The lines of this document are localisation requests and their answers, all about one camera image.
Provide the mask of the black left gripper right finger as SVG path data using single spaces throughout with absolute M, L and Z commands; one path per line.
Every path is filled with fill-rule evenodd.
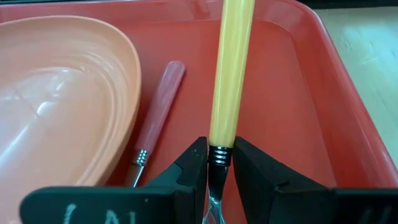
M 398 224 L 398 189 L 325 187 L 241 137 L 233 166 L 248 224 Z

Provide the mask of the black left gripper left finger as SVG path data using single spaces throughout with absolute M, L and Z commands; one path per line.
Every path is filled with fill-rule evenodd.
M 199 137 L 142 187 L 45 187 L 21 202 L 22 224 L 201 224 L 207 141 Z

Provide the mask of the pink-handled metal fork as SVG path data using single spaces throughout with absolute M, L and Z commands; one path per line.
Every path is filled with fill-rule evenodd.
M 147 161 L 160 136 L 184 73 L 185 65 L 181 61 L 171 61 L 164 69 L 134 146 L 134 156 L 126 180 L 131 187 L 136 187 L 139 183 Z

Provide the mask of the yellow-handled metal spoon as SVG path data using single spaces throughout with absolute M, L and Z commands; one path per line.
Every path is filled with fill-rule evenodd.
M 231 165 L 255 0 L 224 0 L 208 148 L 208 208 L 202 224 L 226 224 L 221 199 Z

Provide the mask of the orange plastic plate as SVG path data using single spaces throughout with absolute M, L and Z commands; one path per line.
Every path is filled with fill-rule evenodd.
M 141 65 L 125 33 L 81 16 L 0 23 L 0 224 L 51 185 L 103 185 L 131 135 Z

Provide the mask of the red plastic tray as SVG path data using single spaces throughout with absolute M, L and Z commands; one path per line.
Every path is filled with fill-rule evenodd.
M 199 137 L 206 138 L 208 152 L 221 12 L 222 0 L 0 5 L 0 23 L 42 16 L 107 22 L 127 35 L 139 57 L 136 121 L 107 182 L 46 187 L 130 187 L 134 146 L 171 61 L 183 62 L 185 73 L 136 187 L 155 179 Z M 256 3 L 236 135 L 325 187 L 398 189 L 398 170 L 328 32 L 315 12 L 295 0 Z M 222 205 L 228 223 L 248 224 L 233 163 Z

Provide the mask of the black aluminium table frame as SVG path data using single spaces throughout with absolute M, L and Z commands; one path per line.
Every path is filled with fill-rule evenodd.
M 0 0 L 2 4 L 33 4 L 48 2 L 88 2 L 88 1 L 145 1 L 145 0 Z M 296 0 L 312 9 L 338 9 L 359 7 L 398 6 L 398 0 Z

